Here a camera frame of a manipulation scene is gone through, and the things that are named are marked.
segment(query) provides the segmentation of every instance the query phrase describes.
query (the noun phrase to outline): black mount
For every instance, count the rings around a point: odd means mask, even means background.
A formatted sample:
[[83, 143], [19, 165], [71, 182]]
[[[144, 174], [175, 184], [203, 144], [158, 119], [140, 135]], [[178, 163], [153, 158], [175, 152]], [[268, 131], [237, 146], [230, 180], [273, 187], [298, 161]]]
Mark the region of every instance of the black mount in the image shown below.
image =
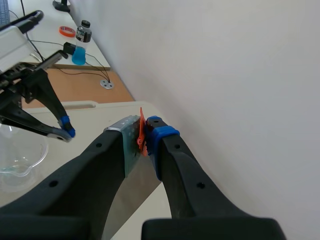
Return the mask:
[[53, 1], [52, 5], [58, 11], [70, 13], [70, 8], [68, 7], [67, 2], [67, 0], [61, 0], [61, 2]]
[[[166, 124], [149, 119], [147, 126]], [[229, 201], [179, 135], [160, 140], [158, 169], [172, 219], [147, 220], [142, 240], [286, 239], [276, 220], [251, 216]], [[122, 133], [106, 130], [81, 155], [0, 208], [0, 239], [101, 239], [124, 179]]]

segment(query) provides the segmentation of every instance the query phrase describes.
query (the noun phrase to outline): clear plastic bowl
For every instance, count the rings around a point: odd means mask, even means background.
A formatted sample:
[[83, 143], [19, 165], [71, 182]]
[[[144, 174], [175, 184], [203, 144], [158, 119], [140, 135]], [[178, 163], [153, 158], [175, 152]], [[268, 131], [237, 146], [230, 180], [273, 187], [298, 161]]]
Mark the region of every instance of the clear plastic bowl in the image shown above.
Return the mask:
[[0, 174], [25, 177], [47, 153], [48, 142], [44, 136], [0, 124]]

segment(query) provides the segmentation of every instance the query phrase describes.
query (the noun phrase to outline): white device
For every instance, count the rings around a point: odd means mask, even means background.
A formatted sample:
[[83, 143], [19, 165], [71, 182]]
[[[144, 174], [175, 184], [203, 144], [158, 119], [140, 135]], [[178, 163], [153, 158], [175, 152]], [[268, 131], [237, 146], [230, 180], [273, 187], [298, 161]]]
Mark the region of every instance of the white device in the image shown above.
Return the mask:
[[0, 31], [0, 73], [4, 73], [35, 51], [17, 26]]

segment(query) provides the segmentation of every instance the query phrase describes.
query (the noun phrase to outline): orange plastic piece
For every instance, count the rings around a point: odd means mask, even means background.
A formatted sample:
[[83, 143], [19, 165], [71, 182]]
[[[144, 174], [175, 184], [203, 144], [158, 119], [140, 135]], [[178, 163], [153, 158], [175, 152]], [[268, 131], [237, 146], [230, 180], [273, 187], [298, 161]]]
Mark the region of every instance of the orange plastic piece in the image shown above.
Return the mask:
[[148, 155], [147, 146], [146, 146], [146, 134], [144, 132], [146, 126], [146, 119], [144, 116], [144, 113], [142, 112], [142, 107], [140, 107], [140, 131], [139, 131], [139, 137], [137, 139], [137, 144], [139, 145], [140, 152], [143, 156]]

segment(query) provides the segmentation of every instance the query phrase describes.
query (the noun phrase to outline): beige desk surface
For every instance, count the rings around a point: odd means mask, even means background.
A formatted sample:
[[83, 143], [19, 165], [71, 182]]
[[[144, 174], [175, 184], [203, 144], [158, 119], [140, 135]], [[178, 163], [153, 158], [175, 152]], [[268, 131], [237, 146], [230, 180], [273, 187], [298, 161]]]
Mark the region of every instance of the beige desk surface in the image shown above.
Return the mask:
[[[94, 73], [100, 74], [100, 71], [94, 70], [75, 70], [63, 69], [70, 74]], [[100, 85], [103, 77], [93, 74], [67, 75], [58, 69], [48, 69], [48, 78], [51, 85], [61, 102], [73, 101], [94, 101], [99, 104], [132, 102], [134, 99], [128, 92], [126, 86], [122, 83], [115, 72], [108, 71], [110, 80], [114, 83], [113, 89], [105, 89]], [[30, 104], [22, 102], [23, 108], [42, 108], [43, 105], [37, 100]]]

